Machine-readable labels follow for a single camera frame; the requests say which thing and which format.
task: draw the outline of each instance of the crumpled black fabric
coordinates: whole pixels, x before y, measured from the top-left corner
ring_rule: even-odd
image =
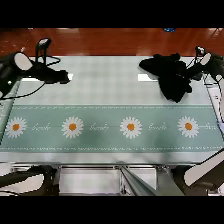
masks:
[[[144,59],[139,66],[158,77],[159,86],[168,100],[180,102],[185,93],[191,93],[189,77],[185,77],[186,63],[180,61],[178,53],[170,56],[155,54],[153,58]]]

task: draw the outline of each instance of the wooden floor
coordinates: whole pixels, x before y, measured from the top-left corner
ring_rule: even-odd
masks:
[[[223,28],[13,28],[0,29],[0,55],[20,51],[35,55],[40,38],[49,37],[50,55],[169,55],[194,56],[195,46],[224,55]]]

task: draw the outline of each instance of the table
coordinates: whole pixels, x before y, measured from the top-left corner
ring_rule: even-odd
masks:
[[[14,101],[0,147],[2,162],[195,163],[223,147],[202,81],[193,81],[193,93],[176,104],[165,99],[157,81],[138,81],[138,74],[155,79],[138,66],[147,57],[60,58],[52,68],[72,73],[72,81]],[[40,85],[21,81],[17,95]]]

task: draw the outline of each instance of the orange flower center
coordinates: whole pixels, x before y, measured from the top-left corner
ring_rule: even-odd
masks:
[[[13,131],[17,131],[17,130],[19,130],[19,124],[14,124],[13,126],[12,126],[12,130]]]
[[[135,126],[133,124],[128,124],[128,130],[133,131],[135,129]]]
[[[185,128],[187,129],[187,130],[192,130],[192,124],[190,124],[190,123],[186,123],[185,124]]]
[[[76,129],[76,124],[70,124],[70,125],[69,125],[69,129],[70,129],[71,131],[74,131],[74,130]]]

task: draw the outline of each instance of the white daisy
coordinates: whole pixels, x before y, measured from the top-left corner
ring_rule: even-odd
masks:
[[[17,138],[21,134],[23,134],[23,131],[26,130],[26,120],[22,117],[14,117],[14,119],[11,119],[10,122],[8,122],[6,126],[6,135],[8,135],[8,138]]]
[[[194,136],[197,136],[198,132],[198,124],[197,122],[194,120],[194,118],[190,118],[190,117],[182,117],[179,121],[178,121],[178,125],[179,127],[179,131],[182,132],[182,135],[185,135],[185,137],[189,137],[189,138],[194,138]]]
[[[69,117],[65,122],[63,122],[63,135],[66,135],[66,138],[75,138],[82,133],[83,126],[83,121],[78,117]]]
[[[121,129],[120,131],[123,131],[123,135],[126,136],[126,138],[135,138],[136,136],[139,136],[141,134],[142,125],[138,119],[135,119],[134,117],[126,117],[123,119],[120,125]]]

